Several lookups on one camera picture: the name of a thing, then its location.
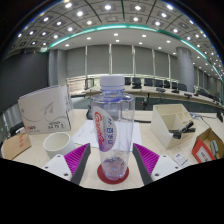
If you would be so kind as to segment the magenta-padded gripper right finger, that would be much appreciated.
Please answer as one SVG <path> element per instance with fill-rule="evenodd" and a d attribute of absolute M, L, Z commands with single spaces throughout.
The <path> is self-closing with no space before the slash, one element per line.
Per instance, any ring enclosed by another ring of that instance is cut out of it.
<path fill-rule="evenodd" d="M 133 144 L 132 152 L 144 185 L 181 170 L 181 167 L 168 155 L 158 155 L 137 143 Z"/>

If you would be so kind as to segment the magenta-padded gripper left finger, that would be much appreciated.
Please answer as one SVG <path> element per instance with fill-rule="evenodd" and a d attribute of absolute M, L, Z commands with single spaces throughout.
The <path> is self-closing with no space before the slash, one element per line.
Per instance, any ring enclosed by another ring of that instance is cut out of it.
<path fill-rule="evenodd" d="M 87 143 L 66 155 L 57 154 L 42 169 L 79 185 L 90 153 L 91 147 Z"/>

